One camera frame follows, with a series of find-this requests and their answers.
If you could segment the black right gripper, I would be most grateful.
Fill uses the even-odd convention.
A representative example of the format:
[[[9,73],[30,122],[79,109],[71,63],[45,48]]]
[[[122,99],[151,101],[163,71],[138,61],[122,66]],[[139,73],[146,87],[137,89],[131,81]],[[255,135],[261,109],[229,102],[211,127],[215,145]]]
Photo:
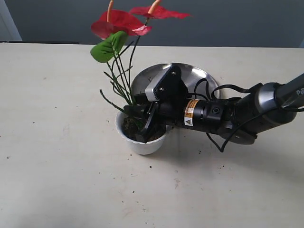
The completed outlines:
[[[221,134],[227,129],[234,106],[232,99],[208,101],[193,99],[190,95],[150,102],[146,95],[137,94],[135,100],[138,105],[125,105],[123,110],[130,117],[146,120],[144,128],[135,135],[142,143],[148,142],[155,127],[166,125]]]

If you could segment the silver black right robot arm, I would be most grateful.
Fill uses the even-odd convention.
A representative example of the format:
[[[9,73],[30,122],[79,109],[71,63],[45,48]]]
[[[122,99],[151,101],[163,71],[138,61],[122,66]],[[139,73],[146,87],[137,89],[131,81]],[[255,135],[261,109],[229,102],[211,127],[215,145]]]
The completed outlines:
[[[180,73],[155,77],[145,93],[137,94],[138,105],[124,111],[146,125],[136,135],[147,142],[153,129],[171,125],[216,134],[226,142],[253,144],[257,135],[294,120],[304,106],[304,77],[286,84],[257,84],[250,89],[228,85],[245,97],[216,98],[188,92]]]

